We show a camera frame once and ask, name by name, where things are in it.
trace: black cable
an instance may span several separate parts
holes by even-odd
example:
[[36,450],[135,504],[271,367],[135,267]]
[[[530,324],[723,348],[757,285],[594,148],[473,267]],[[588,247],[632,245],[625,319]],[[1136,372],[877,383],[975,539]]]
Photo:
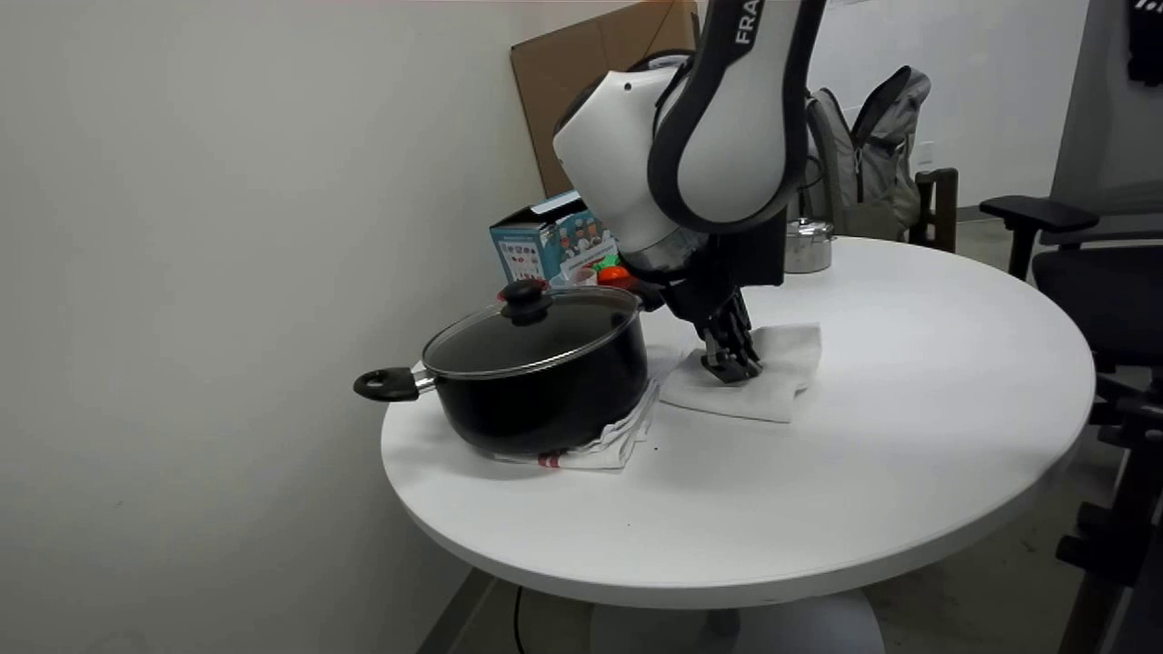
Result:
[[523,654],[523,641],[519,641],[519,599],[523,599],[523,589],[517,586],[517,593],[513,593],[513,647],[517,647],[517,654]]

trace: black pot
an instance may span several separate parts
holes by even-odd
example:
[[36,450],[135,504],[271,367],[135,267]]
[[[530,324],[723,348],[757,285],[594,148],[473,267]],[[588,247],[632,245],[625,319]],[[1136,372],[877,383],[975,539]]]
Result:
[[405,367],[370,372],[356,391],[417,401],[437,385],[448,422],[490,456],[563,456],[622,422],[645,389],[638,299],[611,287],[552,291],[523,281],[505,308],[443,329]]

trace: pot lid knob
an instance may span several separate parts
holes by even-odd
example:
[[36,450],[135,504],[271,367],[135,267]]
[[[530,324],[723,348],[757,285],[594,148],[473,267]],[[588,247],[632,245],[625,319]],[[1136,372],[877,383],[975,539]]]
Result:
[[517,281],[502,291],[505,319],[517,329],[542,324],[549,318],[543,281]]

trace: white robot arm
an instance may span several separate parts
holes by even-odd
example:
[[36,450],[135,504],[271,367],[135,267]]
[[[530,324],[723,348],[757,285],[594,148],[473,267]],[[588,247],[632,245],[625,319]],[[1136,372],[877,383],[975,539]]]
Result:
[[622,261],[758,375],[737,287],[780,285],[780,211],[807,159],[804,89],[824,0],[709,0],[689,61],[608,74],[552,148]]

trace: round white table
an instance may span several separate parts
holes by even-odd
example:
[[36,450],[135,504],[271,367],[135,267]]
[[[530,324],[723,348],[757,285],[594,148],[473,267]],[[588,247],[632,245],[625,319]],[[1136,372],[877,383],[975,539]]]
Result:
[[[656,402],[629,469],[542,474],[467,450],[426,391],[386,416],[388,482],[428,539],[513,586],[601,608],[774,608],[975,545],[1087,424],[1082,333],[989,267],[834,240],[827,273],[746,301],[757,329],[821,329],[790,424]],[[668,312],[641,333],[697,347]]]

